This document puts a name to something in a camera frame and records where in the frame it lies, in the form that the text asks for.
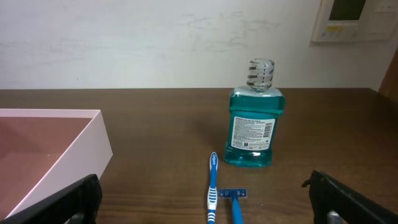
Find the pink box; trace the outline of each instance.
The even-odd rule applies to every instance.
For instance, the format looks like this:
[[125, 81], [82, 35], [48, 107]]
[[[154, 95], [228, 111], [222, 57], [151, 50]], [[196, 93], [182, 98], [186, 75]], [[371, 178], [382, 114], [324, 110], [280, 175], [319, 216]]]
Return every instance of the pink box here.
[[100, 110], [0, 109], [0, 220], [100, 178], [112, 155]]

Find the toothbrush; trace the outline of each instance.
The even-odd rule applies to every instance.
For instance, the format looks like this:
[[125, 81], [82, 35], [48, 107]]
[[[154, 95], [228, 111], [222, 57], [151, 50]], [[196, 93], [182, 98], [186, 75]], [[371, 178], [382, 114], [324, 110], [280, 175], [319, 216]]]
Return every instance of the toothbrush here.
[[213, 152], [210, 156], [210, 186], [207, 193], [207, 222], [214, 224], [217, 208], [217, 167], [218, 156]]

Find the screen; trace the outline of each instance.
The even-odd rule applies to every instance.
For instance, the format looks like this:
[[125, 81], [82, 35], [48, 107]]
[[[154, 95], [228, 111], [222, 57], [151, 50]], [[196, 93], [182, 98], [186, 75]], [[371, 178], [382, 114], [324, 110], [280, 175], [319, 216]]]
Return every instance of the screen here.
[[335, 0], [330, 21], [359, 20], [366, 0]]

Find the teal mouthwash bottle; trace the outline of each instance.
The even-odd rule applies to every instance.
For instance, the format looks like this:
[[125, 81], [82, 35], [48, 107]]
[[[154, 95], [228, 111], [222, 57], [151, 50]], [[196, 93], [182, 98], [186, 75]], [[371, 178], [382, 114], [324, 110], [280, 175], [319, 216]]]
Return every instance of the teal mouthwash bottle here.
[[273, 61], [252, 60], [247, 86], [231, 92], [231, 122], [224, 157], [229, 164], [241, 167], [271, 164], [275, 127], [285, 108], [283, 94], [270, 88], [273, 75]]

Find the bottle cap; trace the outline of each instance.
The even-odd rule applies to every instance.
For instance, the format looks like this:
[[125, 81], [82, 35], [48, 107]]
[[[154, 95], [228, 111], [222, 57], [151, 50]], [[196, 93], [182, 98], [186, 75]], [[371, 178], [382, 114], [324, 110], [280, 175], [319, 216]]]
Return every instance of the bottle cap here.
[[272, 86], [275, 63], [268, 59], [256, 58], [250, 61], [248, 81], [246, 84], [253, 89], [268, 89]]

